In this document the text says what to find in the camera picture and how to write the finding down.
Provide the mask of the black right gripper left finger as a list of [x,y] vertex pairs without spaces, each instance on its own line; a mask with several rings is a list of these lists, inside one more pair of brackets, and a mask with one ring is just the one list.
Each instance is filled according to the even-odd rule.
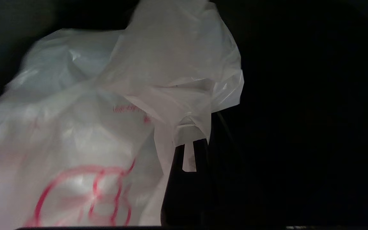
[[196,171],[183,170],[185,145],[175,148],[165,196],[162,226],[203,226],[216,198],[213,192],[206,139],[193,143]]

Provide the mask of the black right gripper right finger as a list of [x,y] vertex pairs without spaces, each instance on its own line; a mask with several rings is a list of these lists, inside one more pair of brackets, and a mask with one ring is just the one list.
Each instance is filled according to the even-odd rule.
[[262,156],[243,124],[232,126],[213,113],[208,161],[218,199],[217,215],[229,225],[268,225],[270,208],[261,183]]

